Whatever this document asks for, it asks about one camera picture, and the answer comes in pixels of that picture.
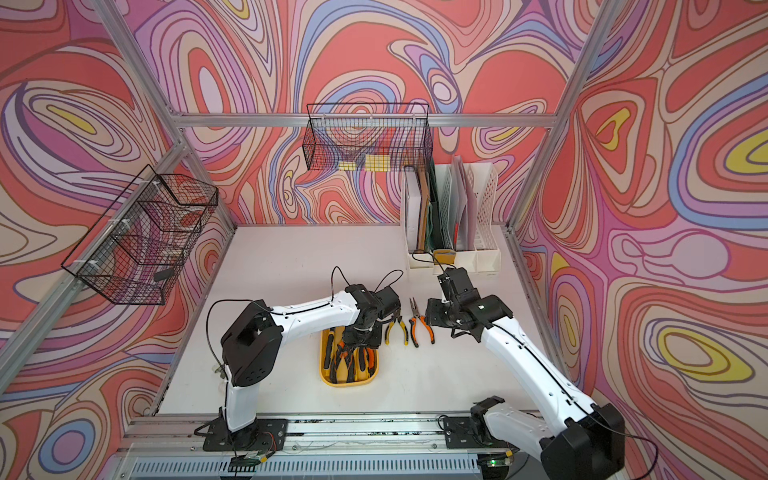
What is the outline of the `orange long nose pliers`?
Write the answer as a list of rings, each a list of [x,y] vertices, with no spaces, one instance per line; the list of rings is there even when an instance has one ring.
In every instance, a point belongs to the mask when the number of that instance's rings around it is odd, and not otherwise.
[[[412,312],[412,317],[409,320],[410,338],[411,338],[411,341],[413,342],[414,347],[418,348],[420,346],[417,338],[417,332],[418,332],[419,326],[422,326],[426,330],[426,333],[428,334],[429,342],[432,345],[434,345],[436,341],[434,331],[426,321],[425,317],[421,314],[416,299],[414,297],[410,297],[409,304]]]

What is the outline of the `orange black diagonal cutters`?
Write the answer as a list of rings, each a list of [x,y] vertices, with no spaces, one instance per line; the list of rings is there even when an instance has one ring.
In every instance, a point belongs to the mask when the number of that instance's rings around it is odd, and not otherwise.
[[[355,354],[351,353],[350,348],[341,341],[333,355],[333,362],[329,369],[329,381],[331,384],[338,384],[339,380],[339,368],[345,367],[344,382],[347,384],[354,383],[357,377],[357,367],[355,363]]]

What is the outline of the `yellow needle nose pliers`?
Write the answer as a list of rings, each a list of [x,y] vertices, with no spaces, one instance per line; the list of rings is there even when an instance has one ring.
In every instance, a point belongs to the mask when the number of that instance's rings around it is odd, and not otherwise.
[[[393,315],[392,318],[388,321],[387,326],[385,328],[384,332],[384,341],[386,345],[389,345],[392,340],[392,331],[393,330],[400,330],[402,333],[402,340],[403,344],[405,346],[409,345],[410,336],[407,327],[405,326],[405,323],[402,318],[402,314],[400,310],[397,310]]]

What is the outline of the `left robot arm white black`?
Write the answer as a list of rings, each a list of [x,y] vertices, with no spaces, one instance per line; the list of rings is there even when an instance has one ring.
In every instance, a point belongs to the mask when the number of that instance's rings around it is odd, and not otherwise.
[[[259,384],[273,371],[280,347],[340,327],[328,367],[347,363],[349,373],[378,364],[383,326],[400,318],[401,302],[392,287],[378,291],[352,284],[331,296],[294,306],[247,304],[220,340],[219,368],[226,380],[219,416],[195,430],[206,451],[273,453],[283,447],[285,420],[259,420]]]

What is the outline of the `yellow plastic storage box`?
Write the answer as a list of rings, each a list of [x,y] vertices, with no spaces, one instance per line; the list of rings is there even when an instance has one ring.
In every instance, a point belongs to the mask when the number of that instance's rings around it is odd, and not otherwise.
[[[362,386],[372,382],[380,370],[379,354],[372,348],[346,350],[342,327],[322,332],[319,373],[331,387]]]

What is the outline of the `small orange combination pliers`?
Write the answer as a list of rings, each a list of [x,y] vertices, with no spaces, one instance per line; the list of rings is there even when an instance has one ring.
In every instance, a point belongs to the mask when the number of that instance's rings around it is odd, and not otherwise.
[[[360,374],[372,377],[376,371],[376,353],[372,348],[358,349],[358,370]]]

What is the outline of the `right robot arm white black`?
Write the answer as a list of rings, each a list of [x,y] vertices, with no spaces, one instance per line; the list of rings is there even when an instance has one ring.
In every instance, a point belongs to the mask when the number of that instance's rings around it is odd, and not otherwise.
[[[537,459],[551,479],[607,479],[625,466],[625,421],[612,405],[598,405],[554,366],[524,332],[498,296],[483,296],[464,268],[438,275],[439,299],[427,303],[426,320],[457,338],[470,335],[495,354],[534,401],[534,417],[499,396],[470,410],[472,438],[505,443]]]

